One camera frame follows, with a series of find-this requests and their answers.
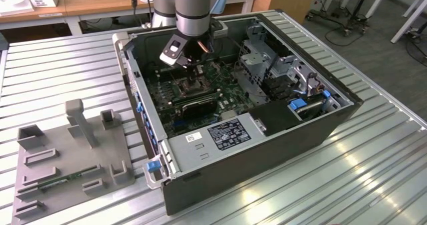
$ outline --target aluminum extrusion table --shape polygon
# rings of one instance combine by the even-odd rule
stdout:
[[[146,184],[142,163],[147,153],[112,33],[13,43],[0,59],[0,225],[12,217],[17,127],[36,122],[44,130],[66,124],[62,103],[74,98],[83,99],[87,118],[107,108],[120,112],[136,183],[31,224],[427,222],[426,122],[286,14],[268,11],[264,15],[366,101],[324,143],[167,216],[162,191]]]

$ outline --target wooden desk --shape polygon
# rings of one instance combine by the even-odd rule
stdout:
[[[58,24],[66,22],[66,0],[59,0],[56,7],[35,7],[32,12],[26,12],[0,17],[0,30]]]
[[[66,4],[68,16],[132,10],[131,0],[66,0]],[[138,8],[148,8],[148,4],[138,0]]]
[[[242,13],[252,11],[254,0],[227,0],[227,4],[243,3]],[[67,23],[72,35],[83,34],[80,21],[134,14],[131,0],[60,0],[58,7],[35,8],[35,12],[0,17],[0,30],[46,24]],[[138,1],[136,14],[150,12],[148,4]],[[39,17],[40,14],[60,14],[55,18]]]

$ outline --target white sticker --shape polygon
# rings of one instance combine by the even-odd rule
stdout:
[[[200,132],[196,132],[194,134],[190,134],[186,136],[187,142],[191,143],[192,141],[196,141],[198,139],[202,138]]]
[[[63,13],[48,13],[48,14],[40,14],[39,17],[40,18],[46,18],[46,17],[56,17],[56,16],[63,16]]]

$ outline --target blue clip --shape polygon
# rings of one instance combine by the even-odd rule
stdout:
[[[327,99],[331,97],[331,93],[328,90],[324,90],[322,94]]]
[[[136,112],[140,113],[142,111],[144,111],[143,102],[139,102],[136,106]]]
[[[296,110],[296,109],[307,106],[307,102],[302,98],[299,98],[299,99],[295,99],[291,101],[290,106],[294,110]]]
[[[150,173],[158,171],[160,168],[162,168],[162,163],[159,160],[151,161],[147,163],[147,169]]]

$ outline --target circuit board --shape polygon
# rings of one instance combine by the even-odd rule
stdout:
[[[255,107],[235,79],[234,70],[234,63],[207,62],[198,65],[198,76],[191,85],[183,69],[154,70],[155,76],[150,77],[147,87],[170,138],[227,119],[224,112],[240,115]],[[186,113],[186,109],[212,110],[203,111],[206,114],[200,116]]]

